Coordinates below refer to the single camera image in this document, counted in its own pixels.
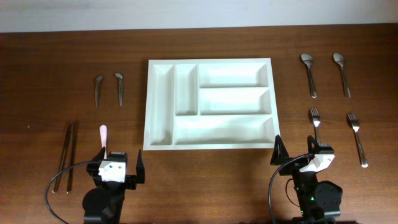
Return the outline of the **steel spoon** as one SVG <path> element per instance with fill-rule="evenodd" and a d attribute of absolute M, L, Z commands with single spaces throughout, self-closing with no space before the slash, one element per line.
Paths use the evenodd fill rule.
<path fill-rule="evenodd" d="M 339 53 L 334 53 L 333 54 L 333 60 L 339 65 L 340 67 L 340 73 L 341 73 L 341 79 L 343 82 L 343 88 L 344 88 L 344 95 L 346 98 L 351 98 L 351 92 L 349 90 L 349 85 L 348 81 L 346 79 L 345 71 L 344 71 L 344 65 L 345 65 L 345 58 L 343 55 Z"/>
<path fill-rule="evenodd" d="M 302 59 L 302 62 L 307 66 L 308 83 L 310 87 L 311 97 L 316 98 L 318 95 L 312 75 L 313 58 L 309 54 L 301 54 L 300 58 Z"/>

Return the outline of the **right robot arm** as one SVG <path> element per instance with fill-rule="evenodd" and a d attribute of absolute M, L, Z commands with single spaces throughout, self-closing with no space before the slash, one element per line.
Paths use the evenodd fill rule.
<path fill-rule="evenodd" d="M 270 165 L 278 168 L 273 173 L 268 189 L 268 207 L 272 222 L 276 219 L 272 209 L 272 185 L 276 175 L 291 176 L 298 198 L 301 217 L 294 223 L 335 223 L 341 215 L 340 204 L 343 189 L 333 182 L 318 181 L 317 174 L 327 169 L 335 158 L 334 149 L 320 144 L 313 136 L 307 137 L 308 152 L 290 157 L 282 138 L 277 135 L 274 142 Z"/>

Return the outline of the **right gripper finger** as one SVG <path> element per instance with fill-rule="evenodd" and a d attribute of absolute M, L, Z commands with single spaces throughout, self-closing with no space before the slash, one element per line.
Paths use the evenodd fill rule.
<path fill-rule="evenodd" d="M 277 135 L 274 141 L 274 150 L 272 153 L 270 165 L 282 165 L 289 160 L 290 156 L 284 146 L 282 138 L 280 135 Z"/>
<path fill-rule="evenodd" d="M 309 154 L 316 154 L 318 152 L 318 142 L 311 135 L 309 135 L 307 137 L 307 146 L 308 146 L 308 153 Z"/>

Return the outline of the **small steel teaspoon right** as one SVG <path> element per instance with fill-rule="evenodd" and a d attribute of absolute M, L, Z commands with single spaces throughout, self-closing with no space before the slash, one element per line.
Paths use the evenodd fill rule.
<path fill-rule="evenodd" d="M 120 73 L 115 73 L 114 75 L 118 79 L 119 105 L 120 105 L 120 107 L 122 107 L 123 106 L 123 93 L 124 93 L 123 75 Z"/>

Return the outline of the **white plastic cutlery tray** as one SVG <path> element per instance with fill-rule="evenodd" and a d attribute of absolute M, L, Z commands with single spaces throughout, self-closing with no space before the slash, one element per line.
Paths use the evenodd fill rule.
<path fill-rule="evenodd" d="M 145 150 L 270 149 L 279 133 L 269 58 L 149 61 Z"/>

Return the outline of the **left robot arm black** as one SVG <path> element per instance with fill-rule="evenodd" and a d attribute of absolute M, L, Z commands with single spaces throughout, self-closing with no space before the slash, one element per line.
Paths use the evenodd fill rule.
<path fill-rule="evenodd" d="M 146 181 L 142 151 L 138 152 L 136 173 L 126 174 L 128 156 L 125 152 L 110 152 L 106 148 L 86 166 L 96 187 L 83 197 L 85 223 L 119 223 L 126 190 L 135 190 Z"/>

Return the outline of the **steel fork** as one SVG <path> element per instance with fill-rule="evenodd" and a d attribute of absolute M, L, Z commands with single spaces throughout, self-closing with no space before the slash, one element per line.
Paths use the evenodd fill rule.
<path fill-rule="evenodd" d="M 318 110 L 316 108 L 310 108 L 309 109 L 311 118 L 312 118 L 312 123 L 314 125 L 315 128 L 315 135 L 316 135 L 316 140 L 318 144 L 321 144 L 321 139 L 320 139 L 320 132 L 319 132 L 319 126 L 321 123 L 321 119 L 320 119 L 320 114 L 318 112 Z"/>
<path fill-rule="evenodd" d="M 353 113 L 348 113 L 347 117 L 349 119 L 349 122 L 351 124 L 351 127 L 354 131 L 354 136 L 355 136 L 355 140 L 357 143 L 357 147 L 358 147 L 358 152 L 359 152 L 359 159 L 360 159 L 360 163 L 361 163 L 361 167 L 362 168 L 367 168 L 368 167 L 368 160 L 366 159 L 365 153 L 364 153 L 364 149 L 363 149 L 363 145 L 361 143 L 360 137 L 359 137 L 359 129 L 360 129 L 360 123 L 357 117 L 355 117 L 355 115 Z"/>

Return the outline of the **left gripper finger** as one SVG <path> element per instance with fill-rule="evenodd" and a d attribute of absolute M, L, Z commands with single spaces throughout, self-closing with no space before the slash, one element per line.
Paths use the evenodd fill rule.
<path fill-rule="evenodd" d="M 102 161 L 104 159 L 104 155 L 106 154 L 105 151 L 106 151 L 106 148 L 102 147 L 100 149 L 99 153 L 97 153 L 97 155 L 95 155 L 94 161 Z"/>
<path fill-rule="evenodd" d="M 136 183 L 137 184 L 144 184 L 146 181 L 146 172 L 144 163 L 142 160 L 142 150 L 139 150 L 137 156 L 137 163 L 136 163 Z"/>

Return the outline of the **small steel teaspoon left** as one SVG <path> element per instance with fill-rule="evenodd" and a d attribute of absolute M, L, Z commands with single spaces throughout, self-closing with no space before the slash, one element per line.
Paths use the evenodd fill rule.
<path fill-rule="evenodd" d="M 99 100 L 100 100 L 100 86 L 101 86 L 101 81 L 103 79 L 103 76 L 97 76 L 94 80 L 95 83 L 95 107 L 97 108 L 99 106 Z"/>

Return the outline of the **small steel teaspoon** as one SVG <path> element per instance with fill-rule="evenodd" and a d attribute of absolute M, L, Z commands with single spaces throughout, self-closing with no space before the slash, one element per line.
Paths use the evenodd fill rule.
<path fill-rule="evenodd" d="M 94 80 L 95 83 L 95 107 L 97 108 L 99 106 L 99 100 L 100 100 L 100 86 L 101 86 L 101 81 L 103 79 L 103 76 L 97 76 Z"/>
<path fill-rule="evenodd" d="M 119 105 L 120 105 L 120 107 L 122 107 L 123 106 L 123 93 L 124 93 L 123 75 L 120 73 L 115 73 L 114 75 L 118 79 Z"/>

